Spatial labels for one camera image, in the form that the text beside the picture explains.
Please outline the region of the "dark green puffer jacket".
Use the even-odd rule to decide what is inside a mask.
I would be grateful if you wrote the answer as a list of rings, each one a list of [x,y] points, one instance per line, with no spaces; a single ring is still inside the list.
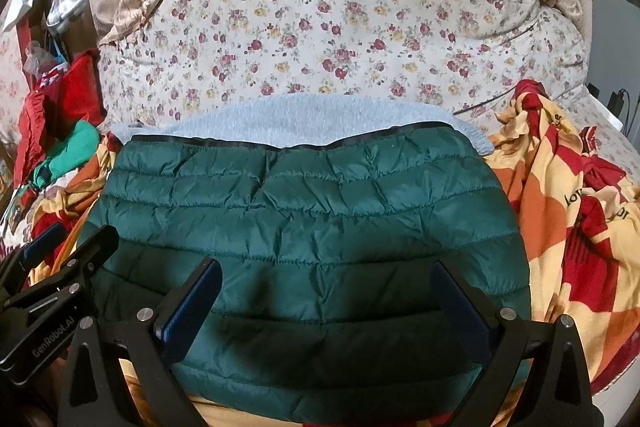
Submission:
[[[425,421],[480,368],[430,288],[450,262],[530,313],[515,213],[465,136],[412,124],[325,147],[145,136],[127,143],[80,235],[111,225],[102,319],[157,305],[205,257],[219,296],[183,361],[187,392],[311,425]]]

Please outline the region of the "bright green garment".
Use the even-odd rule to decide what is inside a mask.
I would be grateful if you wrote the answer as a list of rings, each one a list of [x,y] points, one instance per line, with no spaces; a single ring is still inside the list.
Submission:
[[[49,186],[64,174],[85,165],[100,143],[98,130],[87,121],[77,121],[62,142],[55,143],[34,172],[30,184],[37,190]]]

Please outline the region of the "red yellow patterned blanket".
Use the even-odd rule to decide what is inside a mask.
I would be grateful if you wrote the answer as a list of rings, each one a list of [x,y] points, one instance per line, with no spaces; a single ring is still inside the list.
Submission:
[[[573,317],[597,393],[639,353],[638,187],[538,82],[521,81],[499,120],[494,150],[478,155],[518,221],[529,273],[525,318]]]

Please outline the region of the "red garment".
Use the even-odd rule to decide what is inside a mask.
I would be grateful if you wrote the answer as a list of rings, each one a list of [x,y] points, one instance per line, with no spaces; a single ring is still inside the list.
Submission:
[[[99,57],[98,49],[85,50],[61,78],[26,96],[17,124],[21,140],[13,169],[15,187],[26,182],[48,148],[55,140],[64,140],[77,121],[94,127],[104,121],[106,109],[96,69]]]

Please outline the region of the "clear plastic bag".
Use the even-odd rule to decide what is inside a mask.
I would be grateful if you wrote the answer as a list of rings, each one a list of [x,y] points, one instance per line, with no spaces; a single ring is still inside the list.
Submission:
[[[47,15],[47,28],[52,35],[61,35],[70,24],[81,17],[89,0],[51,0]]]

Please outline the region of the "white power strip with plugs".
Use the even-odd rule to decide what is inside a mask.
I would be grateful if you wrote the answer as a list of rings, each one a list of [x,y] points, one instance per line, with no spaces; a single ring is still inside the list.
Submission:
[[[597,108],[612,126],[623,133],[627,132],[630,112],[630,95],[626,89],[620,89],[610,94],[608,103],[603,104],[599,98],[600,89],[593,83],[587,84],[587,90]]]

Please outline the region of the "grey cabinet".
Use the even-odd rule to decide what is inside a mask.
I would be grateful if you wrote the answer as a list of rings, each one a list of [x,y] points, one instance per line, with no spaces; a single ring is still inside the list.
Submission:
[[[606,104],[623,90],[620,121],[639,148],[639,8],[626,0],[592,0],[592,46],[588,81]]]

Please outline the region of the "floral bed sheet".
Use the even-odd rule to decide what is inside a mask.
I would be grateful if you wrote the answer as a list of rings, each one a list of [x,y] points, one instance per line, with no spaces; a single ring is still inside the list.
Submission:
[[[600,156],[637,178],[639,155],[586,88],[587,46],[540,0],[163,0],[99,61],[109,122],[167,126],[278,94],[437,105],[497,128],[523,79],[540,82]]]

